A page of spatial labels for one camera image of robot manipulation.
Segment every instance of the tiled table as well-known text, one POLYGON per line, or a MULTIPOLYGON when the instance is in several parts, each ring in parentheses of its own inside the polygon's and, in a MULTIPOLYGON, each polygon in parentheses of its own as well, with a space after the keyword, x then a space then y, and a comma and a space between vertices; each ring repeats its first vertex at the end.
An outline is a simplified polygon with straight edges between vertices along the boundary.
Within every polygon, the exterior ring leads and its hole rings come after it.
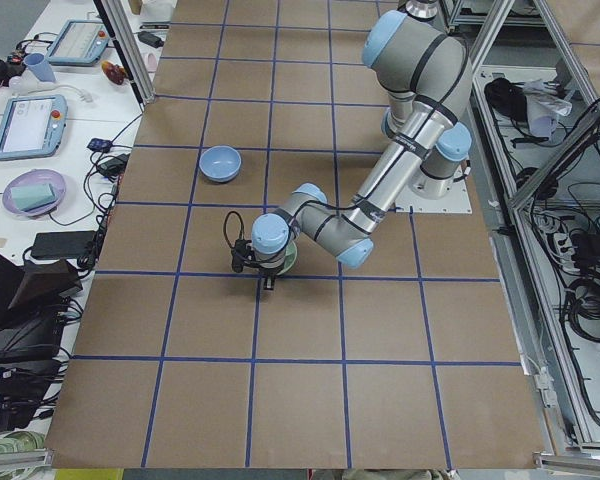
POLYGON ((479 212, 392 213, 359 270, 302 238, 274 292, 230 268, 229 210, 250 225, 305 181, 346 204, 386 147, 360 51, 394 3, 178 2, 48 437, 57 466, 532 466, 479 212), (243 157, 225 185, 196 167, 217 144, 243 157))

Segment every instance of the blue joint cap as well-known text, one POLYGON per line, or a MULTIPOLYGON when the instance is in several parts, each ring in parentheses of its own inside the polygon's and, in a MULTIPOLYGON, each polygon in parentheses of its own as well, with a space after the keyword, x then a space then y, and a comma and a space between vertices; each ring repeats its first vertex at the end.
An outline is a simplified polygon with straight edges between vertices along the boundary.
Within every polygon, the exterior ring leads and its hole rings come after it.
POLYGON ((251 227, 253 248, 264 255, 281 251, 289 240, 289 226, 274 213, 260 215, 251 227))
POLYGON ((347 248, 344 252, 336 257, 340 263, 343 263, 349 268, 358 268, 369 257, 373 250, 373 242, 370 238, 360 240, 354 246, 347 248))
POLYGON ((436 143, 436 149, 440 152, 440 155, 452 162, 461 162, 467 158, 470 148, 471 133, 460 122, 440 135, 436 143))
POLYGON ((367 36, 367 41, 362 49, 362 63, 367 67, 375 63, 384 47, 393 38, 393 35, 398 31, 404 19, 407 18, 406 13, 390 10, 380 17, 374 27, 367 36))
POLYGON ((304 193, 305 195, 315 198, 319 202, 327 203, 327 196, 317 185, 314 185, 313 183, 303 183, 296 188, 293 193, 304 193))

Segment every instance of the blue cup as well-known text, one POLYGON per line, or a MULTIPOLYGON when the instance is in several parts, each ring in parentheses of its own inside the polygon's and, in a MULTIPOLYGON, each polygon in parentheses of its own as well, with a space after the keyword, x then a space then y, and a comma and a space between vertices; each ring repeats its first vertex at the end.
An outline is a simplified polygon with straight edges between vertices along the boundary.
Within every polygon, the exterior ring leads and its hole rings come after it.
POLYGON ((56 76, 51 65, 42 53, 30 53, 24 57, 24 64, 41 82, 55 82, 56 76))

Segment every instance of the yellow object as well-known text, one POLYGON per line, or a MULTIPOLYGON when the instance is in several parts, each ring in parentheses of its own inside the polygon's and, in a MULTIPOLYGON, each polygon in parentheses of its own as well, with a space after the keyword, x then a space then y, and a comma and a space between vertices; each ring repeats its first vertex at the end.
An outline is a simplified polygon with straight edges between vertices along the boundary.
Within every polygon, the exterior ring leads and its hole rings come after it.
POLYGON ((62 469, 56 472, 56 480, 122 480, 122 468, 62 469))

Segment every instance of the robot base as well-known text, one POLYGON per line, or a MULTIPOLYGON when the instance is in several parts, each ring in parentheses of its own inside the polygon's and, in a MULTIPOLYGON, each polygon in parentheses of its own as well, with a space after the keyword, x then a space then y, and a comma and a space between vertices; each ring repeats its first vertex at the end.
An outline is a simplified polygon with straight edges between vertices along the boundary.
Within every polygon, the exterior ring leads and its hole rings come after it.
POLYGON ((398 213, 472 213, 471 201, 464 180, 451 183, 451 189, 442 198, 429 200, 415 194, 407 185, 396 198, 398 213))

